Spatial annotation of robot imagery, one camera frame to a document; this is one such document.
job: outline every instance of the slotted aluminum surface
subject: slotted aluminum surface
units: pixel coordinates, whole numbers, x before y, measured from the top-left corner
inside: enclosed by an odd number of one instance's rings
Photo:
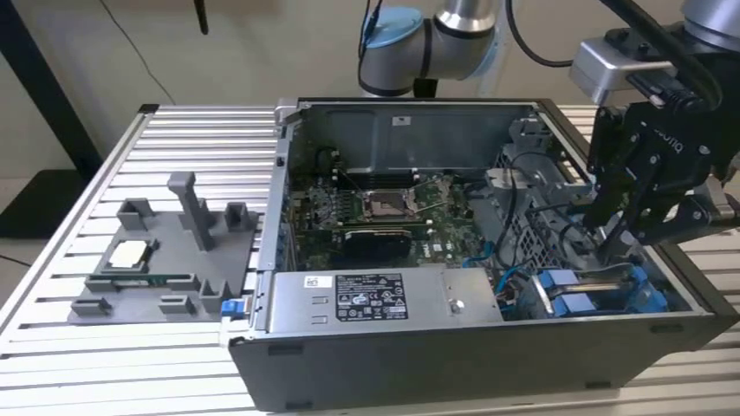
[[[562,110],[589,138],[594,109]],[[82,292],[84,274],[98,262],[117,228],[120,201],[146,196],[154,210],[177,209],[165,188],[169,172],[198,172],[196,191],[213,209],[230,200],[245,201],[256,211],[265,209],[273,127],[269,107],[161,107],[154,115],[136,117],[0,312],[0,416],[262,414],[254,410],[228,352],[218,347],[217,323],[72,327],[64,322],[70,299]],[[684,244],[684,249],[726,299],[740,305],[737,231]],[[248,287],[253,282],[249,275]],[[738,329],[701,351],[665,357],[618,391],[329,414],[737,415]]]

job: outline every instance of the wire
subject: wire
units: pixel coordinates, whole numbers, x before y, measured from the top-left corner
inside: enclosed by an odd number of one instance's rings
[[[568,230],[570,228],[573,228],[573,224],[565,225],[560,230],[560,232],[557,233],[557,248],[565,259],[568,258],[568,252],[565,251],[565,234],[568,234]]]
[[[498,285],[496,286],[496,290],[493,293],[500,293],[504,290],[504,286],[506,285],[506,280],[509,280],[510,275],[516,273],[518,270],[518,266],[513,266],[510,269],[506,270],[504,275],[500,277]]]
[[[332,213],[334,212],[334,199],[332,198],[332,192],[329,192],[326,188],[324,188],[321,186],[318,186],[317,188],[321,191],[324,191],[324,193],[326,194],[326,197],[328,197],[326,215],[318,220],[318,223],[321,224],[324,221],[326,221],[332,217]]]
[[[628,266],[629,266],[629,267],[634,267],[634,264],[628,263],[628,262],[616,263],[616,264],[612,264],[612,265],[609,265],[609,266],[602,267],[601,269],[589,269],[589,270],[581,269],[581,270],[573,270],[573,272],[574,272],[574,273],[578,273],[578,274],[601,273],[602,271],[608,271],[608,270],[616,269],[616,268],[618,268],[618,267],[628,267]]]
[[[506,168],[504,169],[509,169],[509,176],[510,176],[510,198],[509,198],[509,210],[506,212],[506,217],[504,219],[504,229],[498,235],[498,239],[496,240],[496,245],[493,248],[493,251],[496,253],[496,261],[498,262],[498,266],[501,266],[504,269],[510,269],[510,264],[505,263],[502,261],[502,258],[500,256],[500,249],[502,248],[502,243],[504,243],[504,239],[506,237],[506,234],[509,234],[509,228],[510,228],[510,223],[513,222],[513,215],[514,215],[514,211],[517,209],[517,195],[518,195],[518,190],[517,190],[517,182],[513,179],[513,168],[514,168],[514,163],[517,163],[518,158],[521,158],[521,156],[526,156],[526,155],[532,155],[532,156],[540,156],[542,158],[546,158],[548,160],[553,161],[552,158],[541,152],[534,152],[534,151],[528,151],[528,152],[522,152],[520,154],[517,154],[514,156],[514,158],[510,160],[510,162],[508,163]],[[516,247],[513,250],[513,261],[516,261]]]
[[[316,152],[313,153],[313,171],[314,171],[316,173],[320,173],[320,169],[318,169],[318,160],[320,160],[320,157],[321,157],[321,153],[322,153],[322,152],[326,152],[326,151],[334,152],[334,151],[336,151],[336,147],[332,147],[332,146],[320,146],[320,147],[316,149]]]
[[[368,18],[368,12],[370,11],[370,0],[368,0],[365,4],[365,14],[361,19],[361,26],[360,26],[360,47],[358,47],[360,60],[357,62],[357,83],[360,83],[360,85],[361,85],[361,77],[360,77],[361,63],[365,60],[365,52],[368,52],[368,43],[370,42],[372,32],[374,32],[374,28],[378,23],[381,6],[382,6],[382,0],[378,0],[378,3],[376,4],[374,9],[372,10],[372,14],[369,15],[369,18]]]
[[[518,230],[517,242],[513,247],[513,257],[510,258],[510,263],[517,263],[517,255],[518,255],[518,246],[521,245],[521,241],[526,233],[524,232],[526,228],[532,228],[532,224],[526,224],[521,230]]]
[[[346,174],[346,172],[342,171],[341,169],[336,169],[336,170],[344,175],[344,177],[346,178],[346,180],[349,180],[349,183],[352,183],[352,185],[354,186],[354,188],[357,188],[357,191],[362,192],[362,189],[361,189],[360,186],[357,185],[357,182],[354,182],[354,181],[352,180],[352,178],[349,178],[349,175]]]
[[[460,268],[466,269],[468,267],[470,267],[469,265],[470,262],[481,262],[482,260],[488,260],[492,254],[493,254],[493,244],[490,241],[486,241],[485,244],[482,245],[482,256],[466,258],[462,261],[462,264],[460,264]]]
[[[117,19],[113,16],[113,12],[110,11],[108,5],[105,4],[105,0],[98,0],[98,2],[100,2],[100,5],[102,6],[102,9],[105,9],[105,12],[108,13],[108,16],[110,17],[110,20],[113,21],[113,24],[116,25],[117,29],[120,30],[120,33],[122,33],[124,37],[128,40],[128,43],[130,43],[130,47],[134,49],[134,52],[138,55],[138,59],[141,60],[141,64],[144,65],[144,69],[146,70],[146,74],[149,74],[149,77],[156,82],[156,84],[160,86],[161,92],[166,95],[166,98],[169,98],[169,102],[172,103],[172,105],[176,105],[177,103],[174,102],[174,99],[172,98],[172,95],[169,94],[169,91],[161,85],[161,82],[157,79],[157,77],[153,76],[152,70],[149,69],[149,64],[146,63],[146,60],[144,59],[144,55],[141,55],[141,51],[136,47],[134,41],[130,39],[130,36],[128,35],[126,31],[121,27],[120,23],[117,22]]]
[[[20,264],[21,266],[30,267],[30,263],[25,263],[22,260],[18,260],[17,258],[8,257],[8,256],[5,256],[5,255],[2,255],[2,254],[0,254],[0,258],[2,258],[4,260],[6,260],[8,262],[17,263],[17,264]]]
[[[504,9],[506,11],[506,22],[509,24],[510,34],[513,36],[513,40],[517,42],[517,45],[521,48],[521,51],[525,53],[525,55],[529,57],[532,61],[534,61],[540,65],[544,65],[545,67],[549,67],[549,68],[569,67],[573,64],[572,59],[569,61],[550,61],[549,59],[544,59],[540,55],[537,55],[536,52],[526,46],[526,42],[524,42],[524,38],[518,33],[517,22],[513,17],[512,5],[513,5],[513,1],[506,0]]]
[[[360,41],[357,41],[357,59],[361,60],[361,45],[364,40],[365,22],[368,21],[368,13],[370,13],[370,0],[365,2],[365,12],[361,15],[360,23]]]
[[[418,209],[418,210],[416,210],[416,211],[410,210],[410,212],[413,212],[413,214],[417,214],[418,212],[430,210],[432,208],[436,208],[436,207],[438,207],[438,206],[441,206],[441,205],[444,205],[444,204],[446,204],[446,203],[448,203],[448,201],[441,201],[441,202],[438,202],[438,203],[436,203],[436,204],[432,204],[432,205],[429,205],[429,206],[424,206],[421,209]]]

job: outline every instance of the black cable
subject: black cable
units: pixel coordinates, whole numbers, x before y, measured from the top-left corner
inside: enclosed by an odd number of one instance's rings
[[[372,32],[378,24],[380,18],[380,7],[382,6],[382,0],[378,0],[378,3],[372,10],[372,14],[368,18],[368,12],[370,11],[370,0],[368,0],[366,7],[365,7],[365,14],[361,19],[360,25],[360,60],[357,62],[357,83],[361,84],[361,63],[365,60],[365,52],[368,52],[368,43],[370,42]]]
[[[320,160],[320,157],[321,157],[321,153],[326,152],[326,151],[334,152],[336,147],[333,147],[333,146],[320,146],[316,149],[316,152],[313,153],[313,172],[314,173],[321,173],[321,171],[318,169],[318,160]]]
[[[365,22],[368,21],[368,13],[370,13],[370,0],[365,2],[365,12],[361,15],[360,41],[357,41],[357,59],[360,60],[361,60],[361,44],[362,44],[364,32],[365,32]]]
[[[532,228],[532,224],[526,224],[524,226],[524,228],[521,230],[518,230],[517,242],[514,243],[514,246],[513,246],[513,257],[510,258],[510,264],[513,264],[512,267],[518,267],[518,264],[517,264],[518,245],[521,244],[522,237],[525,236],[524,231],[525,231],[526,228]]]
[[[557,249],[560,250],[565,259],[568,258],[568,253],[565,252],[565,234],[568,234],[568,230],[570,228],[573,228],[573,224],[565,225],[560,230],[560,232],[557,233]]]
[[[673,63],[689,89],[705,101],[706,109],[716,110],[722,101],[717,79],[698,60],[686,53],[678,40],[632,0],[601,0],[601,3],[640,33],[660,55]]]
[[[513,214],[514,214],[514,210],[517,209],[517,195],[518,195],[517,182],[513,179],[513,168],[514,168],[514,163],[517,162],[518,158],[521,156],[526,156],[526,155],[536,155],[536,156],[544,157],[548,160],[553,161],[553,159],[545,153],[529,151],[529,152],[522,152],[522,153],[517,154],[514,156],[514,158],[510,160],[510,162],[508,163],[508,166],[504,168],[504,172],[505,172],[506,169],[509,169],[509,176],[510,176],[509,210],[506,212],[506,217],[504,219],[504,229],[502,229],[502,231],[498,235],[498,239],[496,240],[496,244],[493,246],[493,253],[496,255],[496,261],[498,262],[498,266],[501,266],[504,269],[510,269],[510,265],[502,261],[502,258],[500,256],[500,249],[502,248],[504,238],[506,237],[506,234],[509,234],[510,223],[513,222]],[[514,261],[516,261],[516,255],[517,255],[517,251],[516,251],[516,247],[514,247],[514,250],[513,250]]]
[[[169,102],[172,103],[172,105],[176,105],[177,103],[174,102],[174,99],[172,98],[172,95],[169,94],[169,91],[161,85],[161,82],[157,79],[157,77],[153,76],[152,70],[149,69],[149,64],[146,63],[146,60],[144,59],[144,55],[141,55],[141,51],[136,47],[134,41],[130,39],[130,36],[128,35],[126,31],[121,27],[120,23],[117,22],[116,17],[113,16],[113,13],[110,12],[109,7],[105,4],[105,1],[104,0],[98,0],[98,1],[100,1],[100,5],[102,6],[102,9],[105,9],[105,12],[108,13],[108,16],[110,17],[110,20],[113,21],[113,24],[116,25],[117,29],[120,30],[120,33],[124,34],[124,37],[126,38],[128,43],[130,43],[130,47],[134,49],[134,52],[138,55],[138,59],[141,60],[141,64],[144,65],[144,69],[146,70],[146,74],[149,74],[149,77],[156,82],[156,84],[160,86],[161,92],[166,95],[166,98],[169,98]]]
[[[524,38],[518,33],[518,27],[513,17],[512,6],[513,6],[513,1],[506,0],[505,6],[504,6],[504,9],[506,11],[506,22],[509,23],[510,35],[513,36],[513,40],[516,41],[518,47],[521,48],[521,51],[526,54],[526,56],[532,61],[534,61],[540,65],[544,65],[545,67],[549,67],[549,68],[569,67],[573,64],[572,59],[569,61],[550,61],[549,59],[544,59],[540,55],[537,55],[536,52],[528,47],[526,42],[524,42]]]
[[[0,258],[2,258],[4,260],[6,260],[8,262],[17,263],[17,264],[20,264],[21,266],[30,267],[30,263],[25,263],[22,260],[18,260],[17,258],[8,257],[8,256],[5,256],[5,255],[2,255],[2,254],[0,254]]]

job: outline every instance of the power supply label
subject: power supply label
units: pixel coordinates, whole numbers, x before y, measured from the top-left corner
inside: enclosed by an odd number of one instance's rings
[[[336,319],[340,322],[408,319],[400,273],[336,276]]]

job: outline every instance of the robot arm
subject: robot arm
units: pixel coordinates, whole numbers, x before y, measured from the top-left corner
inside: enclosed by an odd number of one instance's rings
[[[584,225],[621,213],[598,249],[608,258],[625,249],[624,231],[642,244],[680,243],[740,226],[740,204],[721,189],[740,151],[740,2],[688,0],[685,23],[661,28],[630,0],[601,1],[630,29],[581,43],[570,79],[602,106]]]
[[[448,0],[432,19],[405,7],[376,10],[357,74],[366,93],[398,96],[416,80],[465,79],[485,66],[493,52],[492,0]]]

